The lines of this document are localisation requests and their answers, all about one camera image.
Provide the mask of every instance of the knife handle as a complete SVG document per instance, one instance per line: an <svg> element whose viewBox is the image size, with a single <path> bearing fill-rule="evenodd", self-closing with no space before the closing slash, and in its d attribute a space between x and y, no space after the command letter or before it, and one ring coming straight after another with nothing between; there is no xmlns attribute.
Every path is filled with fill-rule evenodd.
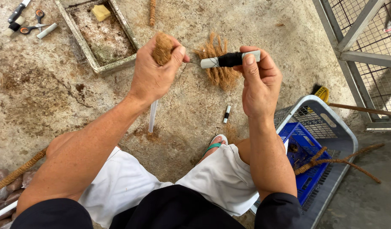
<svg viewBox="0 0 391 229"><path fill-rule="evenodd" d="M25 4L20 3L19 6L15 9L15 11L12 13L12 15L7 20L9 23L14 22L21 14L21 12L24 10Z"/></svg>

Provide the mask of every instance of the white pants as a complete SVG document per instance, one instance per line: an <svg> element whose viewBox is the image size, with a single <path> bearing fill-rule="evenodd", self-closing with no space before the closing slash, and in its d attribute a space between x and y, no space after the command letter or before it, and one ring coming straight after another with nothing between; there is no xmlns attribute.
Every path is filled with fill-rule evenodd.
<svg viewBox="0 0 391 229"><path fill-rule="evenodd" d="M205 199L231 215L244 214L259 195L234 145L221 145L176 182L198 191ZM118 147L84 191L79 203L91 218L109 228L115 215L137 206L151 191L173 185L160 182L139 161Z"/></svg>

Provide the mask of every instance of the fingernail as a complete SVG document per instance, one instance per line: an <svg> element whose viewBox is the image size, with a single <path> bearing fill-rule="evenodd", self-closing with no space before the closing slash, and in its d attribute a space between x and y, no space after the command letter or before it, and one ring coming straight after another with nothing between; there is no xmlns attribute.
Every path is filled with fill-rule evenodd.
<svg viewBox="0 0 391 229"><path fill-rule="evenodd" d="M253 62L255 61L255 56L254 55L249 55L246 57L246 64L253 64Z"/></svg>
<svg viewBox="0 0 391 229"><path fill-rule="evenodd" d="M181 46L181 47L180 47L180 53L181 53L182 55L185 55L185 54L186 54L186 47Z"/></svg>

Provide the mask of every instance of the yellow sponge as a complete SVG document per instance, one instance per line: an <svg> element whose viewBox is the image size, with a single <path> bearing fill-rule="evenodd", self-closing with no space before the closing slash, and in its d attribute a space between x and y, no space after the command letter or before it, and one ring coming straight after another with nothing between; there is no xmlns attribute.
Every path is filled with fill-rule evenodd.
<svg viewBox="0 0 391 229"><path fill-rule="evenodd" d="M105 18L111 15L111 12L104 5L95 5L92 9L92 13L96 16L98 21L103 21Z"/></svg>

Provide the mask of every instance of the foot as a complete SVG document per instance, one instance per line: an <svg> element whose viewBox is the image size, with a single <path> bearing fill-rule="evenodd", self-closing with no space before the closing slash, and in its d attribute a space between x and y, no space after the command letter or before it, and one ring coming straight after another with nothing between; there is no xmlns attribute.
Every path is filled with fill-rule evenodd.
<svg viewBox="0 0 391 229"><path fill-rule="evenodd" d="M210 145L215 144L215 143L221 143L221 145L222 145L222 144L225 144L226 142L225 142L225 140L224 140L224 141L222 140L222 137L221 137L221 136L218 136L218 137L216 137L216 138L211 142ZM211 155L211 154L212 154L213 152L215 152L217 149L218 149L218 147L214 147L214 148L212 148L212 149L209 149L209 150L204 154L204 156L201 158L201 160L199 160L199 162L198 162L197 164L199 164L200 162L202 162L202 160L204 160L205 158L207 158L209 155Z"/></svg>

